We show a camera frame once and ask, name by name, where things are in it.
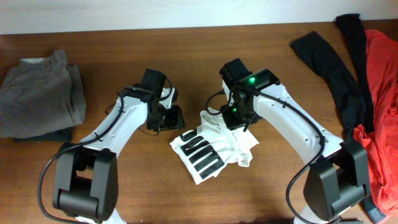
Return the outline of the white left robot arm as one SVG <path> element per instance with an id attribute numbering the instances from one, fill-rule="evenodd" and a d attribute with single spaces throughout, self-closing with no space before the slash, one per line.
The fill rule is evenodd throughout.
<path id="1" fill-rule="evenodd" d="M 143 124 L 155 132 L 183 125 L 174 88 L 129 86 L 114 108 L 79 143 L 65 143 L 48 161 L 56 164 L 52 205 L 67 223 L 124 223 L 116 209 L 118 156 Z"/>

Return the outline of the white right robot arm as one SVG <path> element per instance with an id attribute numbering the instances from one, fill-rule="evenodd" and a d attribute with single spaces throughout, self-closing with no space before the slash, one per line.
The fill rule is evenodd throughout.
<path id="1" fill-rule="evenodd" d="M 220 70 L 228 93 L 230 113 L 240 126 L 254 117 L 268 121 L 295 149 L 304 166 L 289 182 L 285 199 L 306 172 L 303 188 L 306 206 L 294 211 L 294 223 L 338 223 L 339 217 L 370 195 L 368 156 L 356 141 L 344 141 L 316 122 L 290 96 L 268 69 L 256 73 Z"/>

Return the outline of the white polo shirt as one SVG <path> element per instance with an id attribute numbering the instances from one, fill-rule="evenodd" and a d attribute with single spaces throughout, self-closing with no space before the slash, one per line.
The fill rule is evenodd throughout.
<path id="1" fill-rule="evenodd" d="M 249 131 L 230 130 L 222 115 L 211 115 L 205 110 L 200 112 L 200 119 L 201 125 L 170 143 L 195 184 L 217 177 L 228 164 L 249 167 L 251 149 L 259 144 Z"/>

